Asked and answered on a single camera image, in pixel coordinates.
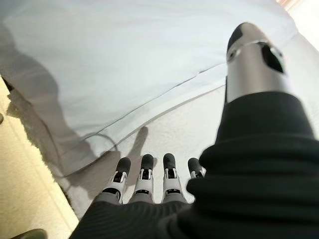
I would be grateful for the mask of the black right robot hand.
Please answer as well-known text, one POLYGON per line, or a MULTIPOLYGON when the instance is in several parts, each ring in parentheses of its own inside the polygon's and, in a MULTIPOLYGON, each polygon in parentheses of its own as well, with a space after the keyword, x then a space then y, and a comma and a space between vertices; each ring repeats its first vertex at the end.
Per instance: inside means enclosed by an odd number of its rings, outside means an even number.
POLYGON ((188 162, 185 201, 174 158, 163 158, 163 201, 151 201, 153 159, 121 203, 130 161, 92 202, 73 239, 316 239, 319 142, 287 84, 281 52, 254 24, 236 27, 227 47, 223 113, 215 143, 188 162))

